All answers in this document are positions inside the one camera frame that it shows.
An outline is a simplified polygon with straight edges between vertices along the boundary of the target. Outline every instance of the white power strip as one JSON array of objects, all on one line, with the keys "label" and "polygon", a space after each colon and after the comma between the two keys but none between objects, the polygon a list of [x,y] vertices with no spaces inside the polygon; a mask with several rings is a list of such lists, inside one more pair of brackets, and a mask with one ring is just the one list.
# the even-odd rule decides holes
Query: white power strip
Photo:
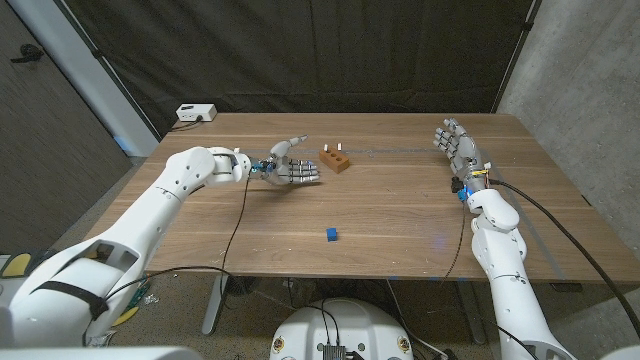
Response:
[{"label": "white power strip", "polygon": [[180,121],[196,121],[198,116],[202,116],[201,121],[213,121],[217,113],[213,104],[182,104],[176,110]]}]

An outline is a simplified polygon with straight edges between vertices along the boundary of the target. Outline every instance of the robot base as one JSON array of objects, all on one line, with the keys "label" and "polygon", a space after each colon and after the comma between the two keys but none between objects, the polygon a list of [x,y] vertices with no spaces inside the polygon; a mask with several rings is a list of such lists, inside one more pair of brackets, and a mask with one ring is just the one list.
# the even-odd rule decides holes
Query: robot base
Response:
[{"label": "robot base", "polygon": [[[320,308],[322,302],[313,306]],[[335,317],[338,323],[340,357],[346,359],[345,352],[356,352],[354,359],[413,359],[409,337],[398,322],[379,308],[364,301],[337,298],[327,299],[324,310]],[[326,359],[327,330],[322,311],[305,307],[296,311],[278,328],[271,343],[271,360]],[[337,345],[336,326],[331,316],[325,313],[331,348]]]}]

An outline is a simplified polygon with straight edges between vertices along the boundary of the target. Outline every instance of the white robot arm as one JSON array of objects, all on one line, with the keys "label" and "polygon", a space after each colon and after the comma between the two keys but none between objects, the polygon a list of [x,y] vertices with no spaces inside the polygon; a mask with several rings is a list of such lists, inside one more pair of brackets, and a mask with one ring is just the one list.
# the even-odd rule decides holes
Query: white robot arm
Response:
[{"label": "white robot arm", "polygon": [[[0,309],[0,348],[81,346],[86,337],[102,335],[135,287],[107,296],[142,275],[191,193],[248,177],[272,184],[318,180],[312,162],[286,156],[306,138],[276,144],[264,160],[220,147],[195,147],[171,156],[158,179],[113,226],[56,254],[26,279],[8,311]],[[108,256],[90,259],[95,252]]]},{"label": "white robot arm", "polygon": [[[498,325],[530,347],[538,359],[575,359],[551,334],[527,278],[523,263],[527,248],[517,228],[518,213],[497,190],[488,188],[490,165],[482,164],[475,142],[464,128],[455,119],[444,123],[449,131],[438,128],[434,145],[447,154],[453,173],[462,179],[459,197],[478,214],[472,221],[471,246],[489,279]],[[502,332],[500,345],[503,359],[532,359]]]}]

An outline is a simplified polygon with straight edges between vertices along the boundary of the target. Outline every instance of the wooden table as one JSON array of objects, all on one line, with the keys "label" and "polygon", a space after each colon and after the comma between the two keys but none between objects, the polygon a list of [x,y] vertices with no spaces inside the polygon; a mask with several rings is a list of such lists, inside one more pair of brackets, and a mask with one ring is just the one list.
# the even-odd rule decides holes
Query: wooden table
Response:
[{"label": "wooden table", "polygon": [[[441,278],[455,256],[462,223],[462,205],[450,191],[449,161],[432,144],[434,130],[450,116],[218,114],[212,123],[167,135],[88,237],[112,224],[176,152],[193,146],[240,147],[262,158],[276,142],[309,134],[290,154],[319,163],[321,182],[250,182],[225,269],[258,276]],[[493,164],[493,178],[520,188],[555,214],[614,281],[640,281],[640,262],[515,117],[453,116],[474,137],[483,160]],[[339,175],[318,161],[325,143],[338,142],[351,161]],[[540,211],[499,190],[521,214],[531,280],[601,281]],[[243,193],[244,183],[238,183],[189,197],[149,270],[220,266]],[[471,253],[472,216],[466,211],[462,249],[449,279],[485,280]],[[330,227],[338,230],[337,242],[327,241]]]}]

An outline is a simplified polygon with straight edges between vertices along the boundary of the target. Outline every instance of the yellow object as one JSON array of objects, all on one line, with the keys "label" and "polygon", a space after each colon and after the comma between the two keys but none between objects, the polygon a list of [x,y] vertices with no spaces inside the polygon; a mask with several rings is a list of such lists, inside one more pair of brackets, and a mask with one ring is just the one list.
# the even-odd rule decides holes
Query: yellow object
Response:
[{"label": "yellow object", "polygon": [[20,254],[14,257],[9,265],[4,268],[2,277],[24,276],[24,270],[29,265],[29,261],[31,261],[30,254]]},{"label": "yellow object", "polygon": [[113,326],[118,326],[118,325],[122,324],[123,322],[131,319],[131,317],[138,312],[138,309],[139,309],[139,307],[136,306],[134,308],[129,309],[129,311],[127,311],[126,313],[120,315],[118,320],[116,320],[116,322],[113,323]]}]

